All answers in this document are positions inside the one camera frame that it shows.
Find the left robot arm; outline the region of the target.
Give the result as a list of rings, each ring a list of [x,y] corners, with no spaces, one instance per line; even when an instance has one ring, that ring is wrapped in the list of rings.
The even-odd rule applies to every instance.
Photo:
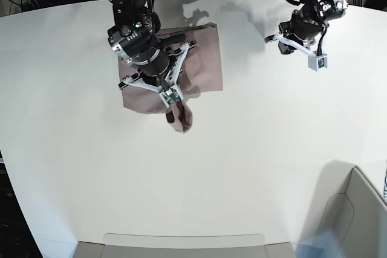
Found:
[[[328,22],[344,16],[348,7],[347,0],[286,0],[294,6],[301,5],[300,10],[294,10],[291,19],[279,24],[279,31],[287,39],[293,40],[302,46],[315,41],[319,34],[320,39],[316,55],[322,55],[322,42],[327,33]]]

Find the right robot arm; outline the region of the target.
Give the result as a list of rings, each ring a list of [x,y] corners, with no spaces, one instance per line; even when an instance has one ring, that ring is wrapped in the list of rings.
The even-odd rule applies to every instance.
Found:
[[[197,43],[187,42],[185,34],[156,37],[161,23],[154,11],[155,0],[109,1],[114,14],[114,26],[108,30],[109,44],[122,61],[135,69],[134,74],[122,77],[119,88],[156,93],[167,108],[167,121],[176,131],[185,133],[192,114],[183,101],[178,78],[189,50]]]

